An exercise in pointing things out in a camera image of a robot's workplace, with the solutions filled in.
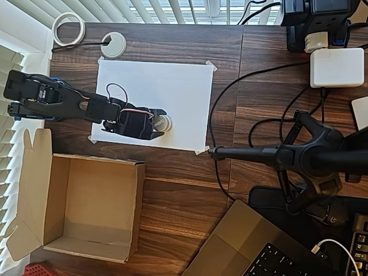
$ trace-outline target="wooden desk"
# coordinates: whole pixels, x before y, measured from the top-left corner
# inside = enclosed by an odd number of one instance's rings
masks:
[[[286,49],[285,28],[279,26],[247,26],[244,28],[241,49],[240,76],[261,68],[272,68],[283,64],[302,62],[306,54],[290,53]],[[354,30],[349,47],[367,43],[367,29]],[[325,122],[340,130],[345,136],[355,132],[350,111],[350,101],[368,96],[368,64],[365,64],[365,84],[353,89],[331,89],[325,102]],[[251,127],[265,118],[280,118],[288,103],[309,83],[309,65],[289,67],[273,72],[255,75],[239,82],[237,94],[236,118],[234,129],[234,147],[248,146],[248,133]],[[290,108],[287,117],[292,118],[296,109],[312,110],[320,101],[319,89],[309,89]],[[321,119],[320,110],[315,118]],[[292,123],[285,123],[284,137]],[[252,135],[252,143],[257,145],[279,144],[279,123],[270,122],[260,125]],[[311,138],[307,131],[302,131],[299,143]],[[301,178],[292,174],[296,183]],[[255,185],[279,187],[275,171],[262,164],[231,161],[229,192],[235,198],[248,200],[250,189]],[[356,183],[345,183],[341,174],[343,190],[340,194],[368,197],[368,177]]]
[[[121,60],[204,64],[210,60],[214,73],[212,103],[221,90],[241,75],[281,64],[304,60],[303,54],[286,50],[285,30],[278,26],[182,26],[140,24],[87,24],[85,42],[98,42],[115,30],[128,46]],[[76,25],[61,27],[60,37],[75,37]],[[351,36],[350,45],[368,40],[362,30]],[[86,91],[94,92],[97,81],[98,47],[79,47],[54,54],[51,75]],[[218,145],[247,145],[247,133],[258,120],[280,117],[291,99],[308,84],[308,66],[292,67],[241,81],[218,103],[214,133]],[[357,89],[336,89],[326,101],[326,121],[348,134],[354,131],[349,101],[368,94],[367,84]],[[319,92],[311,90],[291,110],[311,109]],[[178,275],[197,253],[226,212],[226,197],[220,191],[207,154],[113,143],[91,144],[91,124],[81,120],[47,122],[52,129],[55,152],[137,159],[147,162],[138,252],[127,264],[108,263],[36,250],[32,262],[49,261],[59,275]],[[254,144],[277,144],[278,125],[260,126]],[[252,186],[278,186],[273,170],[248,162],[222,161],[220,176],[225,188],[247,200]],[[367,179],[347,184],[344,194],[368,196]]]

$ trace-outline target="white charger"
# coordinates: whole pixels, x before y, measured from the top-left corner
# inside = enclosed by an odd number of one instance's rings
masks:
[[[312,88],[357,87],[364,83],[362,48],[318,49],[310,59]]]

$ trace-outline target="computer mouse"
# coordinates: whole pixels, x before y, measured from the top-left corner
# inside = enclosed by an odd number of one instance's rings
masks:
[[[348,211],[342,200],[332,197],[316,202],[304,210],[306,214],[329,226],[344,225],[348,221]]]

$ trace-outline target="cardboard box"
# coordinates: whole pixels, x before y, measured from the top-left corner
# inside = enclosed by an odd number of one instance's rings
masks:
[[[52,154],[51,131],[24,133],[18,213],[6,245],[14,260],[40,246],[124,263],[137,250],[144,162]]]

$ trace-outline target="laptop keyboard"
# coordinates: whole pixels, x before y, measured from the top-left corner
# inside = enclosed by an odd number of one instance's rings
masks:
[[[244,276],[309,276],[294,261],[267,243]]]

